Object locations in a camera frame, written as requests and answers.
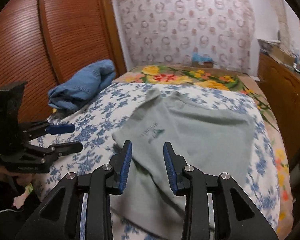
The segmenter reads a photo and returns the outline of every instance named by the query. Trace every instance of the patterned wallpaper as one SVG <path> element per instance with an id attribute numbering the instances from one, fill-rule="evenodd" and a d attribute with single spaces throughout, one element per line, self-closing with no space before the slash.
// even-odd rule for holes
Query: patterned wallpaper
<path id="1" fill-rule="evenodd" d="M 249 0 L 117 0 L 133 64 L 191 65 L 194 52 L 247 71 L 255 18 Z"/>

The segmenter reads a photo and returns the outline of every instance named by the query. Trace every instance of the wall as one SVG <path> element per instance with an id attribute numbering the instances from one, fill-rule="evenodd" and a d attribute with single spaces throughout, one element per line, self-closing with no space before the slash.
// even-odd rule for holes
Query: wall
<path id="1" fill-rule="evenodd" d="M 260 47 L 257 39 L 277 40 L 279 23 L 274 9 L 270 6 L 270 0 L 249 0 L 255 13 L 256 26 L 255 35 L 251 43 L 250 49 L 250 75 L 256 76 L 258 72 L 259 51 Z M 120 40 L 122 41 L 122 50 L 126 62 L 127 69 L 130 70 L 133 65 L 130 59 L 127 44 L 125 42 L 124 33 L 121 27 L 121 20 L 118 17 L 117 3 L 114 2 L 114 10 L 116 14 L 116 22 L 118 26 Z"/>
<path id="2" fill-rule="evenodd" d="M 300 55 L 300 21 L 291 7 L 284 1 L 290 33 L 291 51 Z"/>

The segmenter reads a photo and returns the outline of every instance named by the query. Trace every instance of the bed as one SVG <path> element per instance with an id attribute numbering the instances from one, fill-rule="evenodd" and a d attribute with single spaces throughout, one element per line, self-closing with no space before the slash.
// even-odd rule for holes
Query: bed
<path id="1" fill-rule="evenodd" d="M 108 163 L 114 154 L 111 134 L 122 126 L 143 102 L 146 92 L 154 87 L 166 95 L 178 90 L 211 109 L 228 108 L 248 112 L 255 117 L 256 131 L 260 136 L 256 134 L 254 139 L 255 147 L 244 190 L 283 239 L 292 228 L 292 196 L 288 161 L 275 117 L 252 78 L 224 70 L 180 66 L 137 67 L 114 80 L 110 87 L 73 115 L 62 119 L 60 114 L 53 114 L 50 117 L 52 122 L 74 123 L 76 131 L 68 135 L 46 135 L 32 143 L 47 147 L 51 143 L 79 140 L 84 150 L 61 157 L 53 164 L 49 174 L 36 175 L 33 184 L 39 198 L 43 199 L 68 172 L 82 175 Z M 82 208 L 81 239 L 84 239 L 86 200 L 87 195 Z M 115 212 L 112 212 L 112 221 L 114 239 L 154 238 Z"/>

